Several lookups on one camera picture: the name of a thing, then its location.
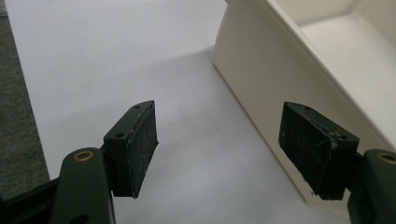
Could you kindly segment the white plastic bin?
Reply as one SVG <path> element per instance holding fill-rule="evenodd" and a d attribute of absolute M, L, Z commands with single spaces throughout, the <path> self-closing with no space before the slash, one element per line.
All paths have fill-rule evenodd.
<path fill-rule="evenodd" d="M 269 148 L 316 208 L 278 144 L 283 104 L 307 105 L 360 139 L 359 152 L 396 152 L 396 0 L 225 0 L 213 64 Z"/>

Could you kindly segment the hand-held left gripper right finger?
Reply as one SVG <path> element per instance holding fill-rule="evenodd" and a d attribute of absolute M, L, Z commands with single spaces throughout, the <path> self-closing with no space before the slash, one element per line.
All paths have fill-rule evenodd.
<path fill-rule="evenodd" d="M 278 143 L 322 200 L 344 197 L 347 167 L 359 141 L 359 137 L 309 106 L 283 104 Z"/>

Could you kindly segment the white table cover sheet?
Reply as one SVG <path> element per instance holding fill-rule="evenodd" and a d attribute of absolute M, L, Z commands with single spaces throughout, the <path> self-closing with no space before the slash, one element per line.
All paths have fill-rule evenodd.
<path fill-rule="evenodd" d="M 48 171 L 132 105 L 159 144 L 118 224 L 349 224 L 307 204 L 214 67 L 225 0 L 6 0 Z"/>

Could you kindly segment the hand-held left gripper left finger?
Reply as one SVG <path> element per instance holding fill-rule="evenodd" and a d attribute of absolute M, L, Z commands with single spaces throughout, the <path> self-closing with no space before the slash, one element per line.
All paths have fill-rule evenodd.
<path fill-rule="evenodd" d="M 156 146 L 154 101 L 133 105 L 105 135 L 101 147 L 115 197 L 138 197 Z"/>

